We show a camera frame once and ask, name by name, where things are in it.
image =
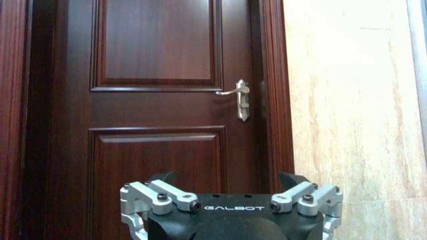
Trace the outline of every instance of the marble wall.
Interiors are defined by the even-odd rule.
[[[295,172],[345,192],[342,240],[427,239],[405,0],[285,0]]]

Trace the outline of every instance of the black screw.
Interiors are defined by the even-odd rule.
[[[192,213],[196,213],[196,212],[199,212],[199,210],[200,210],[200,202],[198,200],[191,201],[191,203],[190,203],[190,211]]]
[[[168,200],[168,195],[167,195],[164,192],[160,192],[160,193],[158,194],[158,200],[159,200],[159,201],[166,201],[166,200]]]
[[[314,198],[314,196],[313,196],[311,194],[305,194],[305,195],[302,196],[302,200],[303,200],[306,203],[313,204],[315,198]]]
[[[274,213],[278,213],[281,211],[281,205],[277,202],[271,202],[270,209]]]

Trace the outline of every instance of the raised door panel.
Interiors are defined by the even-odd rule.
[[[222,89],[220,0],[94,0],[92,91]]]
[[[120,222],[119,189],[124,183],[143,182],[154,174],[176,171],[175,185],[183,190],[223,191],[223,127],[91,129],[90,139],[92,239],[130,238]]]

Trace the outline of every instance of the wooden door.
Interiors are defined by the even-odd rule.
[[[247,0],[58,1],[47,239],[128,239],[119,189],[178,171],[196,193],[258,193],[262,127]],[[251,118],[236,96],[250,83]]]

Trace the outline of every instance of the silver door handle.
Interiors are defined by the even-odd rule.
[[[238,118],[244,122],[250,118],[250,84],[240,79],[235,84],[235,90],[216,91],[218,96],[227,96],[230,94],[238,95]]]

